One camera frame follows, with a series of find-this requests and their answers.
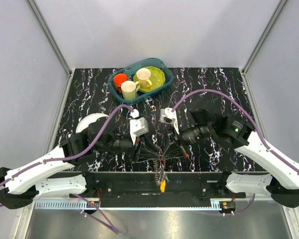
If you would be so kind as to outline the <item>metal keyring disc with rings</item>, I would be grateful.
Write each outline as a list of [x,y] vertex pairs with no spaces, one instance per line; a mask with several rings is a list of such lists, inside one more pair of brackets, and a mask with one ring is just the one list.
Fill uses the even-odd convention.
[[165,161],[164,160],[154,160],[153,161],[153,172],[155,183],[160,186],[162,181],[166,181],[165,176]]

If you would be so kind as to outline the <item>yellow key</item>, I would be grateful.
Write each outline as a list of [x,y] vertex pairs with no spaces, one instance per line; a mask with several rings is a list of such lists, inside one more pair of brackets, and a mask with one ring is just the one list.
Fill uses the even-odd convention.
[[165,182],[165,181],[162,181],[161,184],[160,184],[160,191],[161,191],[162,193],[165,192],[165,187],[166,187],[166,182]]

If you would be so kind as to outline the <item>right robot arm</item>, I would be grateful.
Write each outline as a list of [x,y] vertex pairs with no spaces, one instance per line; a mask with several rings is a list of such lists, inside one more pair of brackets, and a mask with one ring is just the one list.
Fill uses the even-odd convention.
[[160,122],[171,125],[163,156],[189,158],[190,146],[211,138],[223,148],[252,159],[268,172],[264,175],[224,172],[212,187],[211,197],[251,193],[270,196],[289,208],[299,206],[299,163],[285,155],[277,157],[278,150],[260,137],[251,122],[238,116],[224,117],[208,104],[193,107],[190,113],[194,122],[186,130],[179,130],[176,112],[171,108],[160,111]]

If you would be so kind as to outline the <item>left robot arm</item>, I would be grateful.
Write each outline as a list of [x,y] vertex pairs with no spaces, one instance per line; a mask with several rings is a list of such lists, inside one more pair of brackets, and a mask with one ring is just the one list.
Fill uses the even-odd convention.
[[66,169],[96,159],[98,152],[124,153],[129,162],[136,163],[158,159],[160,149],[148,136],[148,122],[145,118],[130,120],[130,133],[119,134],[114,121],[110,121],[98,141],[84,155],[66,161],[81,153],[97,136],[108,115],[95,113],[84,117],[74,134],[60,142],[52,151],[39,159],[17,169],[0,168],[0,206],[19,209],[42,198],[68,198],[76,194],[83,198],[94,198],[102,193],[106,183],[97,182],[91,173],[56,178]]

